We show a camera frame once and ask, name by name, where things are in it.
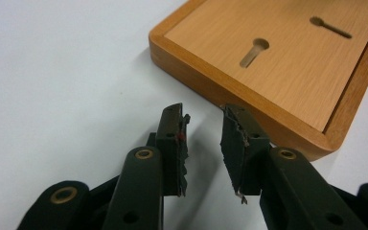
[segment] keyhole-shaped cutout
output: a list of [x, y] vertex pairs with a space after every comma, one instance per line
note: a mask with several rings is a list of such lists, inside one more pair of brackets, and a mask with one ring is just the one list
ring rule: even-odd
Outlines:
[[352, 38], [352, 36], [349, 33], [344, 32], [344, 31], [338, 29], [337, 27], [332, 26], [332, 25], [326, 23], [320, 17], [316, 17], [315, 16], [315, 17], [310, 18], [310, 23], [312, 25], [315, 25], [315, 26], [318, 26], [318, 27], [323, 27], [325, 29], [328, 29], [328, 30], [330, 30], [330, 31], [332, 31], [332, 32], [334, 32], [334, 33], [336, 33], [338, 35], [341, 35], [341, 36], [345, 37], [345, 38], [348, 38], [348, 39]]
[[256, 38], [253, 40], [252, 49], [244, 56], [241, 60], [240, 66], [242, 68], [247, 68], [252, 61], [258, 56], [258, 54], [264, 50], [267, 50], [270, 45], [268, 41], [262, 38]]

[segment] wooden panel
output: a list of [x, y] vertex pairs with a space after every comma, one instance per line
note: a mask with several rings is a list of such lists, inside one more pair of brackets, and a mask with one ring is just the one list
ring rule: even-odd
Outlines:
[[166, 37], [205, 2], [208, 1], [187, 2], [150, 32], [149, 46], [154, 63], [216, 105], [232, 103], [251, 110], [276, 145], [300, 150], [309, 160], [318, 159], [337, 150], [368, 85], [368, 42], [328, 123], [323, 131], [319, 131]]
[[[343, 37], [310, 22], [314, 16]], [[209, 0], [166, 38], [323, 131], [368, 41], [368, 0]], [[263, 38], [269, 48], [240, 61]]]

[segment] light wood surface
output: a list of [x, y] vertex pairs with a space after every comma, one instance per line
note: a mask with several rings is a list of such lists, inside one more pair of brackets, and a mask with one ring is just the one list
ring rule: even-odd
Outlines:
[[[249, 108], [277, 145], [300, 150], [306, 154], [309, 160], [317, 159], [329, 152], [337, 150], [349, 129], [349, 125], [355, 116], [361, 97], [368, 84], [368, 24], [358, 26], [357, 24], [360, 23], [352, 19], [347, 19], [348, 16], [346, 15], [341, 17], [337, 23], [334, 22], [333, 26], [352, 35], [352, 38], [348, 39], [330, 32], [326, 28], [317, 27], [310, 23], [312, 16], [319, 16], [327, 23], [331, 23], [332, 20], [329, 19], [331, 18], [330, 15], [338, 14], [335, 11], [336, 9], [340, 9], [336, 6], [331, 7], [334, 1], [327, 1], [327, 6], [312, 8], [305, 2], [301, 3], [303, 6], [300, 6], [300, 4], [292, 4], [295, 1], [287, 1], [287, 6], [285, 7], [283, 5], [282, 10], [284, 13], [293, 14], [292, 6], [294, 6], [294, 8], [297, 8], [295, 11], [298, 14], [294, 13], [296, 18], [305, 15], [305, 22], [302, 24], [297, 23], [297, 25], [300, 25], [300, 28], [305, 28], [304, 30], [306, 32], [300, 32], [302, 34], [299, 36], [310, 37], [311, 40], [296, 39], [295, 37], [298, 34], [289, 34], [288, 38], [293, 39], [294, 42], [301, 41], [301, 44], [308, 47], [307, 51], [301, 49], [300, 46], [302, 45], [297, 44], [298, 42], [295, 43], [295, 47], [286, 45], [289, 43], [285, 39], [274, 39], [276, 37], [273, 35], [276, 35], [278, 33], [277, 31], [263, 34], [264, 31], [261, 30], [260, 35], [253, 34], [255, 30], [260, 30], [258, 26], [256, 28], [252, 27], [248, 31], [248, 35], [245, 35], [244, 29], [241, 30], [238, 28], [242, 28], [242, 26], [238, 25], [241, 24], [240, 22], [238, 22], [237, 26], [233, 27], [223, 26], [224, 29], [217, 26], [215, 29], [219, 30], [220, 34], [215, 34], [215, 36], [224, 36], [225, 39], [224, 41], [220, 41], [218, 46], [217, 44], [208, 46], [206, 43], [209, 41], [202, 44], [203, 39], [199, 39], [199, 37], [204, 36], [207, 39], [208, 37], [205, 35], [208, 34], [208, 31], [210, 31], [210, 37], [213, 36], [212, 30], [214, 28], [212, 26], [204, 27], [204, 33], [199, 34], [194, 34], [192, 31], [182, 33], [181, 30], [184, 27], [188, 27], [188, 23], [192, 18], [202, 18], [204, 13], [198, 15], [196, 12], [206, 11], [203, 8], [208, 6], [210, 2], [215, 8], [218, 7], [225, 11], [226, 9], [229, 9], [229, 12], [230, 9], [242, 11], [239, 8], [240, 5], [238, 6], [238, 3], [233, 3], [232, 1], [230, 4], [228, 3], [231, 7], [226, 8], [223, 7], [220, 1], [215, 0], [189, 1], [150, 32], [149, 44], [153, 61], [166, 72], [172, 74], [175, 78], [187, 84], [195, 92], [201, 94], [214, 104], [234, 103]], [[364, 1], [364, 3], [363, 1], [357, 1], [357, 3], [365, 4], [360, 6], [363, 6], [366, 10], [362, 9], [362, 11], [359, 11], [358, 9], [360, 7], [354, 7], [356, 13], [358, 13], [356, 18], [362, 20], [361, 18], [365, 17], [362, 14], [368, 14], [368, 5], [366, 5], [368, 1]], [[316, 12], [311, 11], [308, 13], [306, 12], [307, 9], [313, 9]], [[213, 18], [209, 18], [208, 20], [204, 18], [203, 20], [210, 22], [214, 21], [214, 18], [222, 23], [226, 19], [232, 20], [231, 16], [222, 14], [216, 14]], [[199, 19], [197, 24], [202, 24], [202, 20]], [[293, 29], [288, 23], [283, 24], [285, 25], [278, 25], [277, 28]], [[239, 39], [239, 35], [243, 35], [246, 38]], [[195, 38], [198, 36], [198, 39], [193, 38], [193, 42], [189, 42], [192, 36]], [[240, 62], [252, 49], [253, 39], [256, 37], [266, 39], [270, 47], [260, 51], [249, 67], [242, 68]], [[233, 44], [234, 42], [229, 42], [228, 40], [230, 39], [236, 41], [236, 45]], [[319, 42], [319, 44], [310, 46], [314, 41]], [[327, 42], [335, 42], [337, 46], [328, 44]], [[358, 49], [357, 46], [349, 46], [349, 44], [354, 42], [359, 44], [357, 46], [361, 46], [361, 48]], [[320, 60], [325, 61], [325, 64], [315, 63], [318, 59], [315, 59], [317, 52], [313, 49], [317, 47], [322, 47], [328, 51], [325, 52], [327, 58], [320, 58]], [[206, 54], [202, 52], [197, 53], [199, 49], [203, 49]], [[274, 51], [276, 50], [284, 55], [283, 58], [276, 57], [275, 60], [280, 62], [275, 63], [268, 56], [274, 55]], [[295, 57], [299, 61], [292, 62], [291, 57]], [[284, 64], [282, 62], [284, 59], [291, 61], [291, 64], [289, 66]], [[274, 70], [259, 70], [260, 65], [267, 65], [267, 63], [263, 63], [264, 60], [272, 63], [274, 67], [270, 67], [273, 67]], [[332, 67], [336, 71], [335, 73], [327, 75], [327, 73], [330, 73], [330, 70], [318, 68], [318, 65], [328, 67], [335, 62], [338, 63], [336, 67]], [[347, 76], [341, 74], [342, 72], [349, 72], [345, 63], [349, 64], [351, 68]], [[307, 67], [308, 64], [313, 69], [309, 70]], [[317, 72], [323, 78], [309, 78], [307, 76], [311, 76], [311, 74], [304, 75], [300, 72], [296, 72], [296, 76], [289, 76], [291, 75], [290, 71], [301, 71], [301, 69], [305, 73], [313, 73], [314, 70], [319, 70]], [[266, 76], [260, 78], [261, 75], [256, 75], [256, 72], [266, 73]], [[251, 80], [246, 73], [257, 77]], [[252, 83], [250, 85], [249, 83], [252, 81], [257, 81], [258, 83]], [[269, 88], [268, 93], [266, 90], [263, 90], [265, 87]], [[291, 91], [291, 88], [294, 91], [299, 90], [299, 93], [288, 93], [288, 91]], [[286, 100], [285, 96], [283, 98], [277, 96], [277, 94], [281, 95], [281, 93], [286, 95], [290, 100]]]
[[[310, 22], [314, 16], [346, 38]], [[368, 0], [208, 0], [166, 38], [323, 131], [368, 41]], [[247, 68], [263, 38], [269, 48]]]

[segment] wooden box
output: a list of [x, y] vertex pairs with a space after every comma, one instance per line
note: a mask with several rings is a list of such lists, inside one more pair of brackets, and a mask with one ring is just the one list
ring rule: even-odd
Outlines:
[[193, 0], [149, 45], [173, 77], [315, 160], [341, 146], [368, 85], [368, 0]]

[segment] wooden board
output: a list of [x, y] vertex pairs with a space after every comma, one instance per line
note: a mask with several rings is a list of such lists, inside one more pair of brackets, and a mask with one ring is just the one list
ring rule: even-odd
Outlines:
[[367, 87], [368, 0], [189, 1], [149, 43], [175, 78], [248, 107], [275, 144], [314, 160], [339, 148]]

